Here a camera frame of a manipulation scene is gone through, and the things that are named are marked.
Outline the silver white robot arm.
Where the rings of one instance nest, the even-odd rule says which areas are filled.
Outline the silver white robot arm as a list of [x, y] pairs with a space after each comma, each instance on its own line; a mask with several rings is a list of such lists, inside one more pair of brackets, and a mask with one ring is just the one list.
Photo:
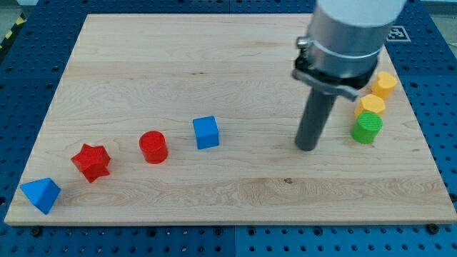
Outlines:
[[318, 0], [296, 40], [292, 76], [311, 87], [309, 99], [355, 101], [370, 80], [405, 0]]

